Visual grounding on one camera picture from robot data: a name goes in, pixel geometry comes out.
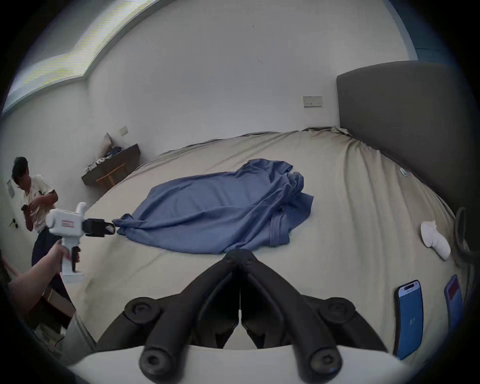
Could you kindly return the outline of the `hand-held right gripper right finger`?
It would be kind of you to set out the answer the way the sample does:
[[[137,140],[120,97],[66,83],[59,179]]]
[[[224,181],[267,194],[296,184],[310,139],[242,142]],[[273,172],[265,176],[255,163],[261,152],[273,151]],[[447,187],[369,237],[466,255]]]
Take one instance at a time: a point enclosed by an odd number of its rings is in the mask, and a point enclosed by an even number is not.
[[[293,345],[304,380],[331,380],[343,366],[338,346],[387,352],[346,298],[299,293],[286,279],[240,250],[241,324],[258,349]]]

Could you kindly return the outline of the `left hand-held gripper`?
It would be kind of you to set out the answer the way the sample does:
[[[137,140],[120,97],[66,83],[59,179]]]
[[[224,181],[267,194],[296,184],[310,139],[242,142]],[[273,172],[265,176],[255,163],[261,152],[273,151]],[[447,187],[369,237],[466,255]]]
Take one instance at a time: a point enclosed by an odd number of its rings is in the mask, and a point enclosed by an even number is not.
[[[85,202],[78,203],[75,211],[55,208],[45,218],[49,232],[61,237],[62,246],[69,251],[69,258],[63,258],[61,265],[60,275],[64,282],[82,282],[85,278],[83,273],[76,270],[74,256],[74,250],[79,247],[82,237],[103,238],[116,233],[113,223],[98,218],[86,219],[86,205]]]

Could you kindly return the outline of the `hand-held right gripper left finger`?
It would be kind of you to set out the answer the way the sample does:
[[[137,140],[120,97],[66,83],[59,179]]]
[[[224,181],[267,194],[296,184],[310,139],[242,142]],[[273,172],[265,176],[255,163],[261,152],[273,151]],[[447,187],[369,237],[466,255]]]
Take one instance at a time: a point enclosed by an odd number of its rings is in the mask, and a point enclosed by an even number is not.
[[[101,335],[96,352],[141,346],[139,368],[149,380],[170,380],[189,344],[224,348],[239,324],[239,249],[198,275],[176,295],[130,300]]]

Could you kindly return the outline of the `person's left hand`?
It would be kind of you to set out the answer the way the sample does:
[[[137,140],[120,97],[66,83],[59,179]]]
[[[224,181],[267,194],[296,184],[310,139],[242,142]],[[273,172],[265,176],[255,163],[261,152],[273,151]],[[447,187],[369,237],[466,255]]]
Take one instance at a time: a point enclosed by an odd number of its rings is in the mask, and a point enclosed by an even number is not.
[[[62,244],[62,240],[57,240],[51,249],[48,252],[48,257],[57,269],[60,269],[63,263],[63,260],[67,260],[72,264],[78,263],[80,261],[80,248],[78,246],[73,247],[72,250],[69,250]]]

